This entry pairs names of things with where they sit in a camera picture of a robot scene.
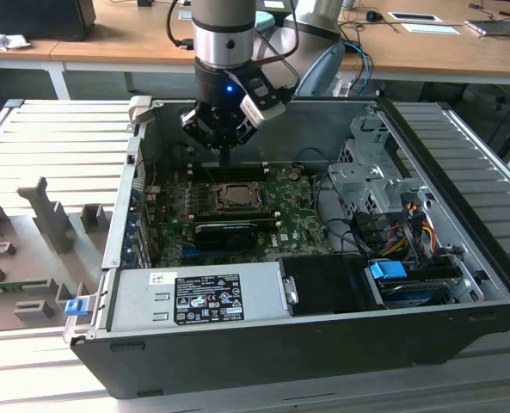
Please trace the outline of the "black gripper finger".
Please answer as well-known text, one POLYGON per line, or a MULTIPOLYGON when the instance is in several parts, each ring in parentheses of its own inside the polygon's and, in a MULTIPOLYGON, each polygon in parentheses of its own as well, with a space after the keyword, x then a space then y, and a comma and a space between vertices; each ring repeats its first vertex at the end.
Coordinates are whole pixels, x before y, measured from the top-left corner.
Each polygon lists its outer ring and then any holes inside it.
POLYGON ((226 165, 226 149, 223 146, 223 135, 221 130, 211 123, 205 122, 196 108, 181 115, 181 129, 189 137, 206 149, 218 152, 218 164, 226 165))
POLYGON ((239 145, 246 144, 257 132, 255 126, 250 122, 243 122, 237 127, 231 128, 225 135, 225 165, 229 166, 231 152, 239 145))

